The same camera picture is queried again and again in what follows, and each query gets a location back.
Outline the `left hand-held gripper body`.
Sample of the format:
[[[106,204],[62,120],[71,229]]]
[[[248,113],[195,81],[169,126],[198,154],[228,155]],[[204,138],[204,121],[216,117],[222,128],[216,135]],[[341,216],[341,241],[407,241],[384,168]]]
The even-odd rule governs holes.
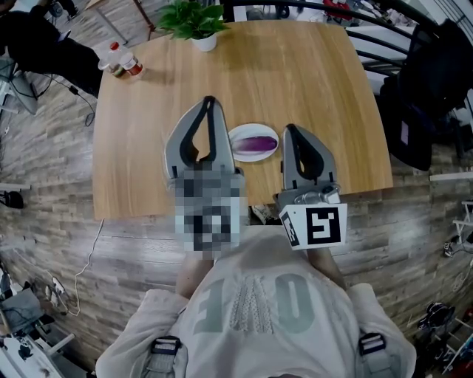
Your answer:
[[[219,259],[239,246],[248,226],[245,176],[172,167],[167,172],[174,234],[189,257]]]

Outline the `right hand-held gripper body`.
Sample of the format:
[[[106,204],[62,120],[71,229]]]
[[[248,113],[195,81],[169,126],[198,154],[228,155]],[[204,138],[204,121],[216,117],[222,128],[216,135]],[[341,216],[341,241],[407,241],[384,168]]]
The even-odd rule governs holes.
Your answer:
[[[334,183],[284,190],[274,196],[292,250],[346,243],[347,204]]]

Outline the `purple eggplant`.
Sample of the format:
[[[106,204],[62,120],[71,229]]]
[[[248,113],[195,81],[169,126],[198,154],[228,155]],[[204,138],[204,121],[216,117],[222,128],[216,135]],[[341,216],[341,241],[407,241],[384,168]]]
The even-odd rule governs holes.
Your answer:
[[[263,154],[274,150],[278,141],[271,136],[246,137],[232,142],[232,151],[236,154]]]

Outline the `person's left forearm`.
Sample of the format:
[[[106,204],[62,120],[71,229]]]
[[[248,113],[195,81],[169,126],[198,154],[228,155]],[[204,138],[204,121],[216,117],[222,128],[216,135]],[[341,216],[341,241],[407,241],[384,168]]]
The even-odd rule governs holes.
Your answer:
[[[213,266],[214,260],[186,256],[177,274],[175,292],[190,299]]]

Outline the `person's right forearm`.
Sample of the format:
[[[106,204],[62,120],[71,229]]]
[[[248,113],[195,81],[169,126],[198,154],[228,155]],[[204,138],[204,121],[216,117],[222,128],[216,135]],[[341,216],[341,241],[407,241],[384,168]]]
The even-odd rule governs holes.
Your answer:
[[[336,264],[329,248],[317,248],[307,250],[307,258],[310,264],[320,271],[323,275],[328,277],[333,283],[341,287],[343,290],[347,289],[343,275]]]

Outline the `white oval plate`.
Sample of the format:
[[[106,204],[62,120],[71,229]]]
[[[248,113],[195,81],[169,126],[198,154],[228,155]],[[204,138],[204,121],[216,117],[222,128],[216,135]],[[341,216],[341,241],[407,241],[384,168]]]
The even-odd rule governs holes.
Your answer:
[[[255,137],[255,136],[271,136],[278,141],[277,147],[269,152],[263,154],[236,154],[233,151],[233,156],[236,161],[239,162],[258,162],[270,157],[279,147],[279,137],[278,134],[269,126],[265,126],[259,123],[247,123],[244,125],[237,126],[228,132],[230,142],[239,140],[246,137]]]

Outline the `person's shoe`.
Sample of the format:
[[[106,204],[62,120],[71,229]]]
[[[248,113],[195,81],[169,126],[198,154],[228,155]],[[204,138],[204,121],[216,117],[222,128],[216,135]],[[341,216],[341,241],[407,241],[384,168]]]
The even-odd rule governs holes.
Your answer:
[[[276,208],[270,205],[253,205],[250,206],[252,214],[258,218],[262,225],[276,226],[281,225]]]

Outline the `person's light printed shirt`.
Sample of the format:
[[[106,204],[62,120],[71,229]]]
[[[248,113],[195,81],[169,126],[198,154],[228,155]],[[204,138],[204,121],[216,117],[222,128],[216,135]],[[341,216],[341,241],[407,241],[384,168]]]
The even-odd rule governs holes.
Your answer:
[[[412,378],[416,351],[368,283],[346,290],[254,226],[190,299],[149,290],[97,378]]]

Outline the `jar with red contents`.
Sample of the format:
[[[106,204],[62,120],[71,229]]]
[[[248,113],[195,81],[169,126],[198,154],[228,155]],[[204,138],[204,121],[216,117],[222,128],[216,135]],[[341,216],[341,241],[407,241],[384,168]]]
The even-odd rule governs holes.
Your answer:
[[[124,53],[120,60],[119,64],[131,75],[138,76],[143,72],[143,65],[135,57],[132,52]]]

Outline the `clear bottle with red cap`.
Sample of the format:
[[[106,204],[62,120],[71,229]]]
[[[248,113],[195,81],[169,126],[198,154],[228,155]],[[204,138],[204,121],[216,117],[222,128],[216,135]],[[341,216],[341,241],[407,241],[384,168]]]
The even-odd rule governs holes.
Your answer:
[[[121,56],[128,52],[129,49],[117,41],[107,44],[101,44],[98,47],[97,55],[99,57],[98,68],[101,71],[110,72],[110,66],[119,64]]]

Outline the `office chair with black jacket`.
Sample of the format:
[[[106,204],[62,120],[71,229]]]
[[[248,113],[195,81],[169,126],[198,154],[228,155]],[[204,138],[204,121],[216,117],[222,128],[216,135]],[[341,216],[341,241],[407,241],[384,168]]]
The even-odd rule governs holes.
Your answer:
[[[447,19],[430,32],[413,31],[401,70],[384,79],[376,96],[389,152],[420,171],[429,170],[432,144],[448,140],[446,117],[473,88],[473,45]]]

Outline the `green potted plant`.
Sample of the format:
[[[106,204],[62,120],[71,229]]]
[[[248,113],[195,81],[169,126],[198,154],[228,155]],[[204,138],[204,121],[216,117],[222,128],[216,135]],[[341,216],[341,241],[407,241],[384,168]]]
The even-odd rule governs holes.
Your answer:
[[[173,0],[160,9],[157,27],[173,39],[191,40],[199,51],[210,52],[217,46],[217,34],[229,29],[223,13],[222,5]]]

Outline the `pair of dark shoes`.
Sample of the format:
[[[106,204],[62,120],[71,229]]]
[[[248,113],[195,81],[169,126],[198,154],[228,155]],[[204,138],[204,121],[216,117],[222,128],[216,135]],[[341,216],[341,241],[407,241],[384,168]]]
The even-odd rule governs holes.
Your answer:
[[[447,326],[455,314],[455,307],[442,302],[434,302],[427,306],[425,315],[418,321],[419,330],[433,330]]]

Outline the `grey chair base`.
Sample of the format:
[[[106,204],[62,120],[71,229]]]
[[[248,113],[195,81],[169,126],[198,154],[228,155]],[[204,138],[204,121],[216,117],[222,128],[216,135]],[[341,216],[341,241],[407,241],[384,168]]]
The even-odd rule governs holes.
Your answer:
[[[31,115],[38,111],[38,95],[34,85],[28,81],[12,58],[0,56],[0,110],[18,114],[18,110],[3,105],[7,95],[14,96]]]

